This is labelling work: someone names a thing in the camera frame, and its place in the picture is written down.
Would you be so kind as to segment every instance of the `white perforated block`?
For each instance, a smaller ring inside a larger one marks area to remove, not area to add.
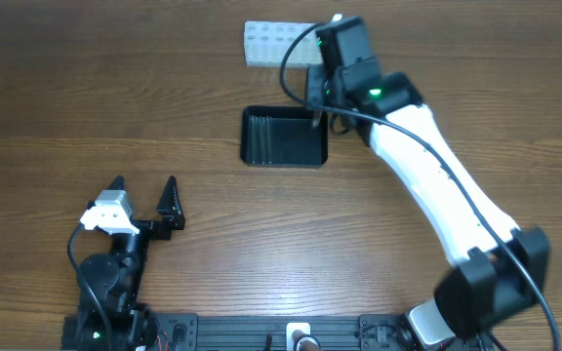
[[[249,67],[278,67],[297,36],[311,23],[247,21],[244,23],[244,55]],[[322,63],[315,30],[296,46],[288,67],[307,67]]]

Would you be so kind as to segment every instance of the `wooden table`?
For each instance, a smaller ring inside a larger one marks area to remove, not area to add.
[[[0,348],[60,347],[79,297],[66,242],[116,175],[136,217],[179,182],[186,230],[152,244],[143,278],[156,311],[354,316],[431,297],[437,237],[358,136],[331,136],[319,170],[238,157],[244,107],[291,105],[276,69],[246,67],[244,21],[333,13],[364,17],[486,193],[545,229],[562,331],[562,1],[0,0]],[[84,233],[78,258],[108,246]],[[539,307],[497,335],[549,348]]]

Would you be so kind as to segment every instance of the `wooden tabletop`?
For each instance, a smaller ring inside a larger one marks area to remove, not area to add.
[[[362,16],[483,190],[552,256],[562,332],[562,1],[0,0],[0,348],[59,348],[79,298],[65,247],[123,175],[136,217],[178,179],[186,229],[152,243],[140,301],[201,315],[402,313],[449,268],[392,170],[356,134],[318,170],[239,159],[241,112],[293,105],[247,68],[246,20]],[[295,89],[303,72],[291,74]],[[109,238],[83,233],[78,259]],[[548,349],[539,307],[497,329]]]

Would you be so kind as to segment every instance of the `wood grain surface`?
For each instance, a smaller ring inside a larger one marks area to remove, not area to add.
[[[79,297],[66,242],[117,175],[138,217],[178,179],[186,230],[152,244],[143,277],[156,311],[400,313],[432,295],[437,237],[358,136],[331,136],[319,170],[238,157],[244,107],[291,105],[277,70],[246,67],[244,21],[334,13],[364,17],[486,193],[547,232],[562,332],[562,1],[0,0],[0,348],[60,347]],[[78,258],[108,246],[84,233]],[[550,345],[539,307],[497,335]]]

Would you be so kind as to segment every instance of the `black plastic container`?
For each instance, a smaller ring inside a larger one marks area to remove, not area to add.
[[[312,127],[302,107],[248,106],[242,113],[240,157],[256,167],[320,167],[327,162],[327,116]]]

